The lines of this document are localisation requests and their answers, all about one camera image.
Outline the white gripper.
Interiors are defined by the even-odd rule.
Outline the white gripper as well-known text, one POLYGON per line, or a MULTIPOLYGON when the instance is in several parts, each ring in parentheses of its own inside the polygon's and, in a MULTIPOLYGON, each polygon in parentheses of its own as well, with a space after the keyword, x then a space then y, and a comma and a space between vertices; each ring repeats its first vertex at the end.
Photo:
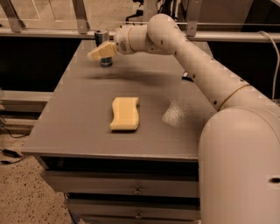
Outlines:
POLYGON ((133 54, 130 43, 130 33, 133 25, 123 25, 115 29, 114 43, 105 41, 87 54, 89 60, 101 60, 116 55, 117 51, 122 54, 133 54))

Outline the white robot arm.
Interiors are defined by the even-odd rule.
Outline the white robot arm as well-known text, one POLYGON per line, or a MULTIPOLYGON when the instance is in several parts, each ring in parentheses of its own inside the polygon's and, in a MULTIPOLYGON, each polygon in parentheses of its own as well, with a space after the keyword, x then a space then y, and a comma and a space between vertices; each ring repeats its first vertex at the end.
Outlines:
POLYGON ((201 224, 280 224, 280 107, 187 39, 165 14, 125 25, 88 57, 168 53, 215 108, 199 140, 201 224))

